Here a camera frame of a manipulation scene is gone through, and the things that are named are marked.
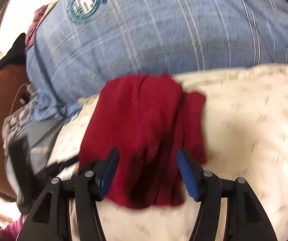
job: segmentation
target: metal pivot screw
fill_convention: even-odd
[[[52,180],[51,180],[51,183],[52,184],[57,184],[59,182],[59,178],[53,178]]]
[[[212,175],[213,175],[213,173],[211,171],[209,171],[209,170],[204,171],[203,174],[204,174],[205,177],[212,177]]]
[[[237,181],[241,184],[244,184],[246,182],[245,178],[238,178]]]
[[[90,178],[90,177],[92,177],[94,175],[94,172],[92,172],[92,171],[86,171],[85,172],[85,177],[87,177],[87,178]]]

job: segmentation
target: printed emblem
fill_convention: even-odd
[[[68,17],[75,24],[84,24],[91,20],[91,16],[97,12],[99,6],[107,0],[69,0]]]

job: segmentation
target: plaid pattern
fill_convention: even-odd
[[[83,25],[69,19],[68,1],[49,12],[27,52],[35,120],[75,113],[79,98],[121,75],[288,63],[284,0],[108,0]]]

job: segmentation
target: cream blanket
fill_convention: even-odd
[[[268,64],[176,75],[185,91],[207,95],[204,142],[211,170],[221,178],[247,179],[261,201],[279,241],[288,239],[288,65]],[[78,154],[97,98],[82,100],[79,116],[60,132],[49,163]],[[65,169],[68,179],[77,165]],[[131,210],[109,200],[97,204],[108,241],[186,241],[199,204],[187,195],[180,207]],[[226,201],[222,200],[216,240],[222,240]],[[71,204],[73,240],[78,240],[75,206]]]

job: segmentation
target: dark red fabric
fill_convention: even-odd
[[[108,198],[129,208],[183,203],[176,153],[205,162],[201,115],[205,96],[183,93],[168,75],[107,82],[86,130],[79,167],[120,152]]]
[[[35,11],[35,16],[34,16],[33,22],[30,25],[28,32],[27,32],[27,35],[26,35],[26,38],[25,38],[25,54],[31,48],[31,46],[33,46],[33,44],[34,44],[34,37],[35,37],[36,28],[38,26],[40,19],[45,14],[47,7],[48,7],[48,5],[43,5],[37,11]]]

